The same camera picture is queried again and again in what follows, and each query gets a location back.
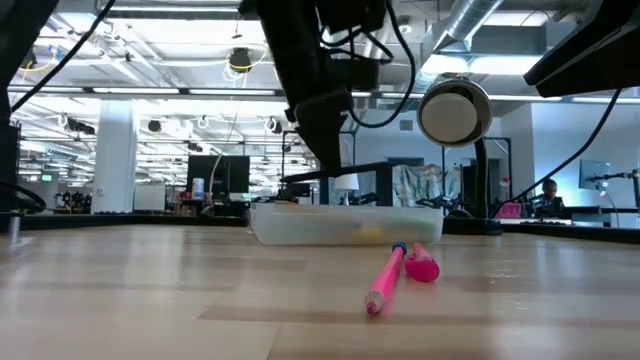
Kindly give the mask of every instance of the pink marker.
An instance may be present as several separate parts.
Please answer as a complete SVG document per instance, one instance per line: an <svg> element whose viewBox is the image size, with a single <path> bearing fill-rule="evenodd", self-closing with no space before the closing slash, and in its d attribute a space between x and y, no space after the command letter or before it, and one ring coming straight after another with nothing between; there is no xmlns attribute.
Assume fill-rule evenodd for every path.
<svg viewBox="0 0 640 360"><path fill-rule="evenodd" d="M440 267L420 243L413 244L413 256L404 263L407 275L420 282L432 282L440 276Z"/></svg>
<svg viewBox="0 0 640 360"><path fill-rule="evenodd" d="M384 268L376 277L371 290L364 298L368 314L377 314L382 311L384 304L389 300L393 284L396 282L402 258L407 253L407 245L403 242L393 244L393 252L387 260Z"/></svg>

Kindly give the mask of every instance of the box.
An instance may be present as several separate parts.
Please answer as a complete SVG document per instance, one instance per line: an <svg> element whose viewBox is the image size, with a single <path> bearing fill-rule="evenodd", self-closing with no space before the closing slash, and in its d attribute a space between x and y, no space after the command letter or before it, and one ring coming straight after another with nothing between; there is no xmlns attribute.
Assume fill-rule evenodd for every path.
<svg viewBox="0 0 640 360"><path fill-rule="evenodd" d="M265 245L431 243L442 236L440 209L254 203L250 226Z"/></svg>

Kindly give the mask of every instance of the person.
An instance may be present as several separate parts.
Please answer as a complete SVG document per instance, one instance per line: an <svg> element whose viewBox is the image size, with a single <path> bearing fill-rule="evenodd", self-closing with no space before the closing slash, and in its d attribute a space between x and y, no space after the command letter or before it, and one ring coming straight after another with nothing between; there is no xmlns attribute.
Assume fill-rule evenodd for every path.
<svg viewBox="0 0 640 360"><path fill-rule="evenodd" d="M542 184L542 192L542 195L535 198L536 216L562 213L564 203L561 197L556 196L558 184L552 179L547 179Z"/></svg>

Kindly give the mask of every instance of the table surface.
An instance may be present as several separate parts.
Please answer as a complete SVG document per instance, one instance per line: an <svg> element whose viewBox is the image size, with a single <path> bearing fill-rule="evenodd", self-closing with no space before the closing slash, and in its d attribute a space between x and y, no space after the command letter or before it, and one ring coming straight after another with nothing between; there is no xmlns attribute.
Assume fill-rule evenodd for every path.
<svg viewBox="0 0 640 360"><path fill-rule="evenodd" d="M22 235L0 252L7 360L640 358L633 245L445 236L428 246L441 278L401 274L371 318L387 247L266 247L222 227Z"/></svg>

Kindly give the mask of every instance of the pink object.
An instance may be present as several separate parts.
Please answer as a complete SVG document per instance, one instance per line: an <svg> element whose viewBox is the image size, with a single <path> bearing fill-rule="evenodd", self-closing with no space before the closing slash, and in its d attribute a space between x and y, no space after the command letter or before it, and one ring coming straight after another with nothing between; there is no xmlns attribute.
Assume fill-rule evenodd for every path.
<svg viewBox="0 0 640 360"><path fill-rule="evenodd" d="M413 244L413 256L404 263L407 275L420 282L432 282L440 276L440 267L420 243Z"/></svg>
<svg viewBox="0 0 640 360"><path fill-rule="evenodd" d="M522 217L522 205L518 203L506 203L498 211L496 217L502 219L519 219Z"/></svg>
<svg viewBox="0 0 640 360"><path fill-rule="evenodd" d="M382 271L376 277L371 289L364 298L368 314L377 314L382 311L384 304L389 300L393 285L398 277L402 258L406 253L406 245L394 245L393 252L387 260Z"/></svg>

